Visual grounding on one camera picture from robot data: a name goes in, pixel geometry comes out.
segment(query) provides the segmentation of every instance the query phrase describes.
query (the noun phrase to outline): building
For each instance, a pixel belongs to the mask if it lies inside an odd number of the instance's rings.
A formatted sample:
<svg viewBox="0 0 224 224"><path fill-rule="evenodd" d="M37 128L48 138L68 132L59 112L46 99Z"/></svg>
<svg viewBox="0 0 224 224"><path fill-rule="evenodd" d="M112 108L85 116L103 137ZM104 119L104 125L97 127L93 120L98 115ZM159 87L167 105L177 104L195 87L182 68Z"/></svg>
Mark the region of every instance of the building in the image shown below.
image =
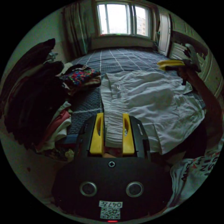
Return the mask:
<svg viewBox="0 0 224 224"><path fill-rule="evenodd" d="M137 34L143 35L143 36L146 35L145 23L146 23L146 20L144 18L140 18L137 16Z"/></svg>

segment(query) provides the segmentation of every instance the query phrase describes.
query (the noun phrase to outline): metal button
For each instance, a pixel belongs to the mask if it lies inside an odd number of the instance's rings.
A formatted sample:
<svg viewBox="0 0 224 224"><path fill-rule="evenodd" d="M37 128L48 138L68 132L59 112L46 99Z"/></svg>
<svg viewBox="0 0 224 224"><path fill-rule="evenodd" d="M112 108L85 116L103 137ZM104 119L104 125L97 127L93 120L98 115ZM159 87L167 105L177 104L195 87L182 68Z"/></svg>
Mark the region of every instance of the metal button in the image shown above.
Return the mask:
<svg viewBox="0 0 224 224"><path fill-rule="evenodd" d="M140 182L131 182L126 188L126 193L129 197L139 197L143 191L144 187Z"/></svg>
<svg viewBox="0 0 224 224"><path fill-rule="evenodd" d="M97 187L93 182L85 181L80 187L80 192L86 197L92 197L97 193Z"/></svg>

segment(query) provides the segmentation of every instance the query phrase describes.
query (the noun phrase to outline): bed sheet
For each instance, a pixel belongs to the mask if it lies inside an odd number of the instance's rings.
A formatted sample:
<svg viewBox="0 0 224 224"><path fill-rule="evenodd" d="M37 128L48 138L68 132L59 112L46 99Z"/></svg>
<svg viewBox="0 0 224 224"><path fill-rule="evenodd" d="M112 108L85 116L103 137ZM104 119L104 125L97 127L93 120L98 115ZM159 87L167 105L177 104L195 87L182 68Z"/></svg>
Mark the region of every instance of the bed sheet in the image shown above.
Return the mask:
<svg viewBox="0 0 224 224"><path fill-rule="evenodd" d="M149 71L160 72L177 76L175 71L162 71L158 68L157 62L167 60L167 57L159 54L151 49L144 48L113 48L96 50L88 55L78 58L71 63L73 65L83 64L92 69L99 70L103 79L105 73L118 73L121 71ZM202 108L205 104L202 98L195 93L188 93L193 95L199 102ZM100 87L89 91L81 91L77 97L73 97L72 110L74 111L71 120L72 124L68 129L68 135L78 135L80 128L85 120L92 115L103 112L103 105L101 101Z"/></svg>

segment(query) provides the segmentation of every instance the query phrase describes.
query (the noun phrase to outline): window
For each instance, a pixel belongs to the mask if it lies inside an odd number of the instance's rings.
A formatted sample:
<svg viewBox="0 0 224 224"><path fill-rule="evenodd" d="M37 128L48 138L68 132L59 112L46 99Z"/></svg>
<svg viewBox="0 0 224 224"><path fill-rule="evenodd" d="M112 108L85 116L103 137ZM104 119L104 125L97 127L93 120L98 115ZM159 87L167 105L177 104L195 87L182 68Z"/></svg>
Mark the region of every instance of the window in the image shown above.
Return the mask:
<svg viewBox="0 0 224 224"><path fill-rule="evenodd" d="M150 10L132 3L98 2L100 34L150 37Z"/></svg>
<svg viewBox="0 0 224 224"><path fill-rule="evenodd" d="M148 10L139 6L135 6L135 11L136 11L136 16L138 18L137 26L140 26L140 27L145 26L145 24L147 24L147 21L148 21Z"/></svg>
<svg viewBox="0 0 224 224"><path fill-rule="evenodd" d="M99 4L101 34L130 34L130 15L127 4Z"/></svg>

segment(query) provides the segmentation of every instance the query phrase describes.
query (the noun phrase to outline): label sticker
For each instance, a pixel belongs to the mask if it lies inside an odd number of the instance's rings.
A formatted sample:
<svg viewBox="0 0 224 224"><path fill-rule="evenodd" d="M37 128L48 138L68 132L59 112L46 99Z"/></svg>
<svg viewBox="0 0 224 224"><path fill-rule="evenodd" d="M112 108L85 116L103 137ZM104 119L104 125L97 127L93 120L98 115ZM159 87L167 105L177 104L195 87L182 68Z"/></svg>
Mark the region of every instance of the label sticker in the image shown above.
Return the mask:
<svg viewBox="0 0 224 224"><path fill-rule="evenodd" d="M122 208L123 202L113 202L113 201L100 201L99 207L107 208Z"/></svg>
<svg viewBox="0 0 224 224"><path fill-rule="evenodd" d="M100 218L120 219L122 206L123 202L100 201L99 202L99 207L101 207Z"/></svg>

